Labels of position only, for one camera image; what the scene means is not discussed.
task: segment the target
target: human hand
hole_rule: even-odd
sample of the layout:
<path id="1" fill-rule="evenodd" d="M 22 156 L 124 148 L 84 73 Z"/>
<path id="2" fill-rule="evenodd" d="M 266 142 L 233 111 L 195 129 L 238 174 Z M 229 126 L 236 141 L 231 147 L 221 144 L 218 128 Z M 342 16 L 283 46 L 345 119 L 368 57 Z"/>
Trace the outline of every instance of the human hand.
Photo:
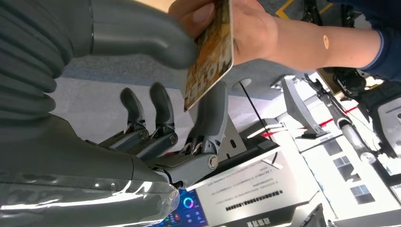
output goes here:
<path id="1" fill-rule="evenodd" d="M 277 43 L 277 26 L 257 0 L 232 0 L 234 64 L 268 59 Z M 168 12 L 188 35 L 198 37 L 215 16 L 213 0 L 176 0 Z"/>

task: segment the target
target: screw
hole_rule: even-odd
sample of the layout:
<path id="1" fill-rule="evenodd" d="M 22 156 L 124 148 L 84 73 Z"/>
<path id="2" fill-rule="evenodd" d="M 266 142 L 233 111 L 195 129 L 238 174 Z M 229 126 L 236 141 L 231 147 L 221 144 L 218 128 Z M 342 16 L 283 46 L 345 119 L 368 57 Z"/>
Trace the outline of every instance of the screw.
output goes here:
<path id="1" fill-rule="evenodd" d="M 170 193 L 169 199 L 170 199 L 170 200 L 173 200 L 173 199 L 177 198 L 177 196 L 178 196 L 178 191 L 177 191 L 177 190 L 172 191 L 172 192 Z"/>
<path id="2" fill-rule="evenodd" d="M 172 136 L 170 136 L 170 143 L 171 143 L 171 144 L 176 144 L 177 141 L 178 141 L 177 135 L 172 135 Z"/>
<path id="3" fill-rule="evenodd" d="M 218 159 L 216 155 L 210 156 L 208 165 L 210 169 L 215 169 L 217 167 Z"/>
<path id="4" fill-rule="evenodd" d="M 144 140 L 144 139 L 146 139 L 146 137 L 148 137 L 149 136 L 149 132 L 148 131 L 144 131 L 144 132 L 142 132 L 141 134 L 140 134 L 140 137 Z"/>

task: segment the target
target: clear plastic wrap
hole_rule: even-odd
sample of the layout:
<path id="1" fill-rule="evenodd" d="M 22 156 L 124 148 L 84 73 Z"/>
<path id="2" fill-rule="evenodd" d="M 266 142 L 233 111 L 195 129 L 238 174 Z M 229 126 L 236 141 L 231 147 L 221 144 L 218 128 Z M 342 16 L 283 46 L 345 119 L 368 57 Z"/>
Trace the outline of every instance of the clear plastic wrap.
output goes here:
<path id="1" fill-rule="evenodd" d="M 0 171 L 1 227 L 149 226 L 175 210 L 179 192 L 165 182 Z"/>

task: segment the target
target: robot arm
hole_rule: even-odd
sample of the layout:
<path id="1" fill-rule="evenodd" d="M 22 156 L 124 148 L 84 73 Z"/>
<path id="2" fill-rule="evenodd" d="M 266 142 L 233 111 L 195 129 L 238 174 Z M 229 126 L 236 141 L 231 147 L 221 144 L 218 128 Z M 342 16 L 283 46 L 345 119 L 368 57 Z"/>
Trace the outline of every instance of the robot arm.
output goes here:
<path id="1" fill-rule="evenodd" d="M 201 100 L 188 145 L 169 156 L 158 157 L 176 142 L 160 85 L 151 90 L 158 125 L 150 136 L 129 90 L 121 95 L 129 126 L 99 146 L 49 114 L 55 103 L 45 93 L 73 57 L 144 53 L 171 68 L 191 66 L 197 46 L 172 18 L 132 0 L 0 3 L 0 226 L 152 225 L 178 205 L 176 188 L 217 167 L 223 83 Z"/>

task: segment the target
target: forearm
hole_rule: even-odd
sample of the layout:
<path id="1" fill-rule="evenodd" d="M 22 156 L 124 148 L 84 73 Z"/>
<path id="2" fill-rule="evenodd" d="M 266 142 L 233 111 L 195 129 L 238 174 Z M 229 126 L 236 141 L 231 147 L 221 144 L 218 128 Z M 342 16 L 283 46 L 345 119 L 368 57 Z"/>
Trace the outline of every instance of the forearm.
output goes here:
<path id="1" fill-rule="evenodd" d="M 373 30 L 316 26 L 278 17 L 274 20 L 278 30 L 277 45 L 266 59 L 296 70 L 335 66 L 362 68 L 375 59 L 380 49 L 380 36 Z"/>

